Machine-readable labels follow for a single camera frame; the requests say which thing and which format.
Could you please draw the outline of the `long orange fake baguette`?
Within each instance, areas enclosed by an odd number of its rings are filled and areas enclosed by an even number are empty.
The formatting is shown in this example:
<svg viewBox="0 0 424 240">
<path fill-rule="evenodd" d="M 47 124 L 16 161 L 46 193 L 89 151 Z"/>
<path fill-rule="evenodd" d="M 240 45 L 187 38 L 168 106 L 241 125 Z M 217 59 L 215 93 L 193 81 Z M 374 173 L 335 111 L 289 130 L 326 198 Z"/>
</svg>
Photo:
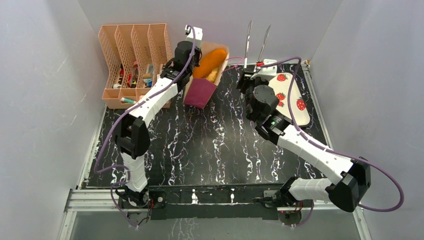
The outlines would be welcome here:
<svg viewBox="0 0 424 240">
<path fill-rule="evenodd" d="M 227 58 L 227 51 L 224 48 L 216 48 L 203 56 L 197 66 L 193 70 L 193 78 L 206 78 L 214 69 L 222 65 Z"/>
</svg>

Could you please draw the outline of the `metal tongs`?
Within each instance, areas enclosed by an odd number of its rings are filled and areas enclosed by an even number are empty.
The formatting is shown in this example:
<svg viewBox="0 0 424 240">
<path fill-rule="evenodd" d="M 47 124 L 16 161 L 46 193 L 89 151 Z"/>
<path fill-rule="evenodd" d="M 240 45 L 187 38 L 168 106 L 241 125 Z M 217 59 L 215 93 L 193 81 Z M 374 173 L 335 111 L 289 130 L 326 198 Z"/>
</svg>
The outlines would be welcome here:
<svg viewBox="0 0 424 240">
<path fill-rule="evenodd" d="M 245 42 L 245 53 L 244 53 L 244 59 L 243 59 L 243 68 L 244 69 L 246 69 L 247 65 L 248 65 L 248 54 L 249 54 L 250 35 L 251 35 L 252 25 L 253 25 L 253 21 L 251 20 L 249 22 L 248 28 L 247 28 L 247 36 L 246 36 L 246 42 Z M 266 46 L 267 41 L 268 41 L 271 26 L 272 25 L 270 24 L 265 31 L 262 47 L 260 49 L 259 56 L 257 58 L 257 62 L 261 62 L 261 60 L 262 60 L 262 55 L 263 55 L 265 46 Z"/>
</svg>

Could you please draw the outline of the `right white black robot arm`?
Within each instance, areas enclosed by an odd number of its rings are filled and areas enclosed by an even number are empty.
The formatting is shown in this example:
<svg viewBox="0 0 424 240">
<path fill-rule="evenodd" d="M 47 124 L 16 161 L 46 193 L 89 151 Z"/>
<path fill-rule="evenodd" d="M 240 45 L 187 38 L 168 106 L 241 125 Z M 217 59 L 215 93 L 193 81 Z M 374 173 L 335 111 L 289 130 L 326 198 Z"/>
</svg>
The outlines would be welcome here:
<svg viewBox="0 0 424 240">
<path fill-rule="evenodd" d="M 362 159 L 334 153 L 295 124 L 296 114 L 306 114 L 295 77 L 272 67 L 244 70 L 237 89 L 245 98 L 246 117 L 261 137 L 298 155 L 325 176 L 290 178 L 280 189 L 282 202 L 295 207 L 303 200 L 328 201 L 353 212 L 371 186 L 370 167 Z"/>
</svg>

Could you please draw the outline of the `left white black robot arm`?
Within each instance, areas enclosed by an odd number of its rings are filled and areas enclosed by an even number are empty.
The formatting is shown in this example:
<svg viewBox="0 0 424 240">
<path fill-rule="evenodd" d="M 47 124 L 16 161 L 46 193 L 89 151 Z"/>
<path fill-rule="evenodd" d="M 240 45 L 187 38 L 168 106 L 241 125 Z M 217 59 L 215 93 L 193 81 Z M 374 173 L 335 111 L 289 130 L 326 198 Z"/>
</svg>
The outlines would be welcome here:
<svg viewBox="0 0 424 240">
<path fill-rule="evenodd" d="M 113 140 L 120 150 L 126 169 L 124 192 L 118 195 L 137 208 L 149 203 L 148 180 L 144 155 L 151 144 L 149 125 L 162 107 L 189 82 L 202 56 L 200 40 L 184 40 L 177 44 L 174 58 L 169 60 L 151 90 L 133 109 L 122 115 L 113 131 Z"/>
</svg>

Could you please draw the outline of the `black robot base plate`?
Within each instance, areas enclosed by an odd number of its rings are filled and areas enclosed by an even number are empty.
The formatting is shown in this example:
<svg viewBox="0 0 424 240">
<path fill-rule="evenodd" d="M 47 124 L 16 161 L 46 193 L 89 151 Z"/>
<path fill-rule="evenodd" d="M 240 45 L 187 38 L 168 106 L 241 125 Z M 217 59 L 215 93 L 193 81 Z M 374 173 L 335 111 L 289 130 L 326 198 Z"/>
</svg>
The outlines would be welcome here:
<svg viewBox="0 0 424 240">
<path fill-rule="evenodd" d="M 151 220 L 183 218 L 261 218 L 298 222 L 311 200 L 284 196 L 281 183 L 148 186 L 136 193 L 118 187 L 119 207 L 129 213 L 145 211 Z"/>
</svg>

